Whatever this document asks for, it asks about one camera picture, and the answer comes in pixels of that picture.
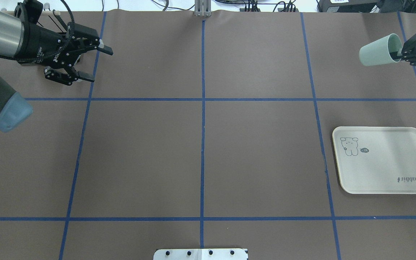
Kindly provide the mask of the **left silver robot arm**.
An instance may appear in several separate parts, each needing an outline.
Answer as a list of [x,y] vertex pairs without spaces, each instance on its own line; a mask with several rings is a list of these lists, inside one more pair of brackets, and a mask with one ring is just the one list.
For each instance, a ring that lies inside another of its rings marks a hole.
[[[37,0],[18,2],[13,12],[0,10],[0,59],[21,65],[44,66],[44,77],[71,86],[76,81],[94,82],[91,74],[78,71],[75,64],[83,54],[99,51],[113,55],[98,32],[75,22],[65,1],[70,21],[57,10],[47,10]],[[33,113],[25,98],[0,77],[0,131],[9,132]]]

